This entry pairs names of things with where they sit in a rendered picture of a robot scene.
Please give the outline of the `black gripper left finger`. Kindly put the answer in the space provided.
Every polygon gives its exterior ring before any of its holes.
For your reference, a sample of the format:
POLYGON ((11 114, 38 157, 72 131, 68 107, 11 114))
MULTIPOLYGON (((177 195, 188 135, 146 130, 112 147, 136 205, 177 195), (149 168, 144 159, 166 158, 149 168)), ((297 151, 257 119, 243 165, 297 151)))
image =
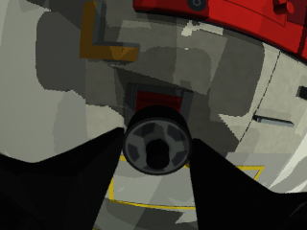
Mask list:
POLYGON ((119 164, 124 133, 115 127, 39 162, 0 154, 0 198, 27 212, 41 230, 92 230, 119 164))

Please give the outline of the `black wheel with grey hub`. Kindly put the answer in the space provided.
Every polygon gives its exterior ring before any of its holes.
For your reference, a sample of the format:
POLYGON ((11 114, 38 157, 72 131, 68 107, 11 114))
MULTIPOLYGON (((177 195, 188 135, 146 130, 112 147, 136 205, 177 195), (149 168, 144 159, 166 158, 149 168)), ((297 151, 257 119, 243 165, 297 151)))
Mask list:
POLYGON ((123 156, 140 173, 168 175, 184 168, 192 156, 193 141, 187 122, 176 110, 162 104, 153 104, 135 112, 122 142, 123 156), (169 165, 155 170, 146 164, 146 146, 162 139, 168 143, 169 165))

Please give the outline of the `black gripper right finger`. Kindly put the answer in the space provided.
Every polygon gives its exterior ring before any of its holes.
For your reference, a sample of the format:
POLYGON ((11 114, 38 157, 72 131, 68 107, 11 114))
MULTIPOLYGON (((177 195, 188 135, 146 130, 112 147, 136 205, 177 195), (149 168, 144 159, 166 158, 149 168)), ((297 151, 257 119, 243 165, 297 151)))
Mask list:
POLYGON ((281 230, 307 218, 307 193, 277 193, 193 138, 189 173, 199 230, 281 230))

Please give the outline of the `yellow rectangular outline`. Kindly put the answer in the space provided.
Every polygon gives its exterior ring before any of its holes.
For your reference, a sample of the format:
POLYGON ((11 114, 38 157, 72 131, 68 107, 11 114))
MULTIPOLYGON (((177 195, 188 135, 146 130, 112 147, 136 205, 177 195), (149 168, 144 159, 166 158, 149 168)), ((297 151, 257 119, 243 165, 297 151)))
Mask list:
MULTIPOLYGON (((126 157, 124 156, 119 156, 119 160, 126 160, 126 157)), ((256 174, 256 176, 254 176, 254 180, 257 180, 257 177, 260 176, 260 173, 262 170, 264 170, 265 165, 264 166, 249 166, 249 165, 245 165, 245 166, 235 166, 235 168, 238 168, 239 170, 258 170, 258 173, 256 174)), ((195 210, 195 207, 188 207, 188 206, 184 206, 184 207, 177 207, 177 206, 158 206, 158 204, 142 204, 142 203, 131 203, 131 202, 124 202, 124 200, 118 200, 118 199, 114 199, 114 189, 112 189, 112 185, 114 185, 114 176, 112 176, 112 180, 110 181, 110 185, 108 185, 108 202, 115 202, 115 203, 122 203, 122 204, 127 204, 127 206, 135 206, 135 207, 157 207, 157 208, 168 208, 168 210, 170 210, 170 208, 177 208, 177 210, 185 210, 185 208, 187 208, 187 210, 195 210)))

